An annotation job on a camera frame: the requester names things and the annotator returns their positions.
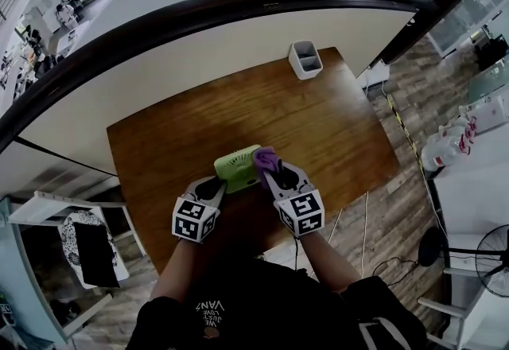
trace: wooden floor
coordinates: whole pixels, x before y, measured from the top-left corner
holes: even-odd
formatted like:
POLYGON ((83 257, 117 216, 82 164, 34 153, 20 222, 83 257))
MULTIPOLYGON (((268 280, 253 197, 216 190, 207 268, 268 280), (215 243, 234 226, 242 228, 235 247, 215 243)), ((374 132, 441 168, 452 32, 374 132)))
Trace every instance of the wooden floor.
MULTIPOLYGON (((394 105, 418 146, 457 113, 466 100, 468 79, 478 72, 473 51, 468 46, 442 60, 427 39, 419 41, 407 54, 390 67, 390 80, 385 92, 394 105)), ((427 199, 422 175, 412 150, 398 121, 387 106, 381 87, 369 90, 368 98, 385 129, 400 163, 398 174, 386 185, 370 192, 367 202, 367 238, 364 256, 364 275, 371 275, 382 261, 398 255, 402 259, 417 258, 418 242, 427 227, 435 224, 435 217, 427 199)), ((346 207, 336 225, 331 244, 360 271, 363 246, 365 196, 346 207)), ((322 231, 329 238, 333 221, 322 231)), ((299 248, 299 267, 309 262, 299 248)), ((266 253, 271 262, 293 267, 293 240, 266 253)), ((148 299, 155 280, 155 270, 146 260, 133 262, 143 265, 143 272, 126 286, 88 326, 73 337, 64 348, 110 350, 125 348, 137 312, 148 299)), ((400 279, 412 264, 397 261, 381 266, 377 273, 387 282, 400 279)), ((438 312, 417 303, 421 295, 440 301, 444 296, 441 280, 442 262, 429 269, 417 268, 391 289, 403 305, 415 313, 428 332, 437 331, 443 323, 438 312)))

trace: white bottle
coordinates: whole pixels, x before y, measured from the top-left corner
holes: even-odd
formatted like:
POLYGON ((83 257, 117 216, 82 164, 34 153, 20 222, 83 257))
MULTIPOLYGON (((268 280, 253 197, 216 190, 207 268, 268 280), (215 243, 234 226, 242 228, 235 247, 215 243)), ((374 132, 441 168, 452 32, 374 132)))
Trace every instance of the white bottle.
POLYGON ((439 132, 442 128, 445 129, 445 131, 442 131, 442 136, 446 136, 447 134, 458 134, 459 130, 453 130, 453 132, 448 131, 447 128, 454 128, 455 126, 460 126, 464 129, 464 136, 469 140, 470 143, 474 143, 473 139, 476 136, 476 118, 472 117, 472 119, 468 119, 466 115, 458 115, 456 118, 451 119, 447 126, 440 127, 439 132))
POLYGON ((465 136, 444 136, 437 140, 435 135, 428 139, 421 151, 424 169, 434 172, 442 166, 452 165, 461 154, 470 154, 470 146, 464 143, 465 136))
POLYGON ((440 138, 443 137, 461 137, 464 135, 465 140, 468 140, 470 143, 474 143, 474 135, 475 132, 467 126, 440 126, 438 129, 438 133, 440 138))

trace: chair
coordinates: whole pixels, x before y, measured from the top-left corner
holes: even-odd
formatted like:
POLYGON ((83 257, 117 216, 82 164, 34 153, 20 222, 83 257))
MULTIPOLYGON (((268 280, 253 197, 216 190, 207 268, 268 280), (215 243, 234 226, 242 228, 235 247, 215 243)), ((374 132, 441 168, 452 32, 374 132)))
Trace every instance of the chair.
POLYGON ((129 278, 129 271, 124 264, 122 257, 120 257, 119 250, 115 246, 111 232, 108 229, 106 220, 104 219, 103 212, 99 207, 91 208, 90 210, 84 211, 79 210, 72 212, 65 217, 64 223, 58 226, 58 232, 62 239, 62 246, 64 248, 65 258, 68 260, 71 268, 76 272, 81 285, 85 289, 96 288, 95 285, 87 284, 84 281, 83 270, 80 263, 80 253, 78 246, 76 245, 76 232, 74 230, 74 224, 93 224, 93 225, 104 225, 106 227, 107 240, 111 246, 114 258, 113 271, 117 281, 122 281, 129 278))
MULTIPOLYGON (((445 268, 444 274, 457 275, 466 278, 478 278, 477 272, 474 270, 461 270, 457 268, 445 268)), ((438 310, 439 312, 446 313, 451 316, 451 324, 448 330, 452 329, 453 336, 457 333, 455 340, 440 339, 431 334, 427 334, 428 339, 439 344, 444 348, 450 349, 462 349, 472 338, 476 330, 479 328, 483 319, 489 314, 489 312, 496 306, 503 305, 504 299, 496 297, 491 294, 488 290, 481 286, 473 300, 470 302, 467 308, 461 308, 453 305, 443 305, 439 302, 431 301, 424 297, 418 299, 418 303, 427 306, 431 309, 438 310)), ((468 348, 476 349, 475 344, 469 343, 468 348)))
MULTIPOLYGON (((130 218, 129 211, 124 203, 111 203, 111 202, 90 202, 86 200, 80 199, 72 199, 68 197, 55 196, 53 194, 45 193, 45 192, 34 192, 33 197, 23 204, 18 210, 16 210, 13 214, 10 215, 9 222, 16 224, 28 224, 28 225, 39 225, 39 226, 57 226, 59 228, 60 236, 63 235, 62 224, 65 219, 68 217, 72 217, 75 222, 80 222, 78 220, 78 216, 80 211, 74 211, 72 213, 68 213, 70 208, 84 208, 88 212, 94 214, 100 221, 104 224, 107 229, 108 235, 111 234, 106 220, 103 214, 103 208, 121 208, 124 216, 126 217, 127 223, 129 224, 130 230, 125 232, 114 240, 119 241, 120 239, 124 239, 129 235, 132 235, 138 245, 138 248, 143 256, 146 255, 145 249, 142 246, 142 242, 138 238, 138 234, 134 229, 134 225, 132 219, 130 218)), ((120 257, 118 250, 114 244, 112 244, 112 250, 116 253, 117 263, 114 266, 115 276, 119 281, 123 279, 129 278, 129 272, 126 269, 122 258, 120 257)), ((84 288, 90 289, 95 288, 93 285, 89 285, 83 280, 83 273, 81 272, 81 266, 73 264, 69 261, 69 264, 76 272, 78 279, 83 285, 84 288)))

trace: white desk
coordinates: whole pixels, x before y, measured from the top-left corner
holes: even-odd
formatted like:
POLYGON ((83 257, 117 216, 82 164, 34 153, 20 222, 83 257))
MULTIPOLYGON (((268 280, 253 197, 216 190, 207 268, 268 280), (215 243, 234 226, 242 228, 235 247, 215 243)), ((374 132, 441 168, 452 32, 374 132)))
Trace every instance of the white desk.
MULTIPOLYGON (((446 167, 433 180, 437 187, 444 226, 449 236, 449 246, 477 249, 482 238, 494 228, 509 224, 509 124, 481 134, 474 139, 470 156, 461 155, 460 160, 446 167)), ((472 255, 453 253, 451 267, 476 270, 472 255)), ((472 291, 471 284, 480 288, 480 281, 461 277, 452 279, 452 304, 465 307, 462 298, 472 291)), ((502 321, 509 318, 509 299, 486 293, 480 303, 480 316, 475 323, 471 344, 467 348, 503 348, 509 341, 507 326, 502 321)), ((458 325, 451 323, 444 337, 454 338, 458 325)))
MULTIPOLYGON (((8 198, 0 202, 0 211, 4 215, 10 212, 8 198)), ((64 330, 37 284, 17 224, 0 227, 0 263, 0 290, 6 295, 18 325, 33 336, 65 343, 64 330)))
POLYGON ((85 21, 81 25, 78 25, 76 29, 73 29, 71 30, 71 32, 66 33, 58 41, 58 45, 56 46, 56 53, 61 54, 62 56, 67 56, 72 45, 74 45, 78 37, 80 37, 81 34, 87 29, 89 23, 90 21, 85 21))

